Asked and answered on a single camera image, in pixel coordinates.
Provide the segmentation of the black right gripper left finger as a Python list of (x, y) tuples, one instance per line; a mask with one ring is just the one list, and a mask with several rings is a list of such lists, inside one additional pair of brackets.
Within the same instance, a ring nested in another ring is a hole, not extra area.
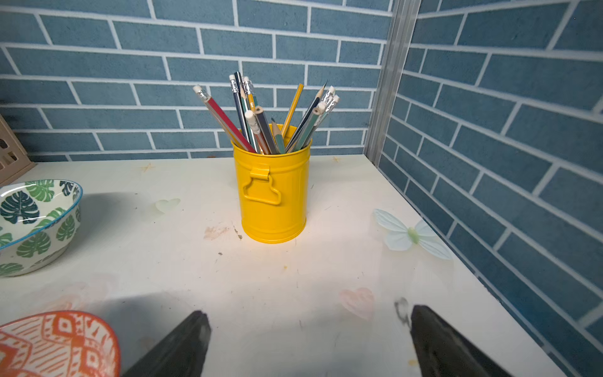
[(200, 377), (210, 345), (207, 314), (193, 311), (123, 376)]

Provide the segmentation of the green leaf pattern bowl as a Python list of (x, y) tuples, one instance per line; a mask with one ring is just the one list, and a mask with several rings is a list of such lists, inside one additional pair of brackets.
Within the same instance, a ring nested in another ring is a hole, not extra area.
[(83, 188), (42, 179), (1, 187), (1, 277), (32, 273), (59, 259), (82, 222)]

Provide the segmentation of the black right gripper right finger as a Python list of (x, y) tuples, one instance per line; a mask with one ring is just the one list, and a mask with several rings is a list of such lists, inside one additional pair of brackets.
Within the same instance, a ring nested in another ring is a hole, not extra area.
[(510, 377), (428, 306), (414, 306), (411, 337), (423, 376)]

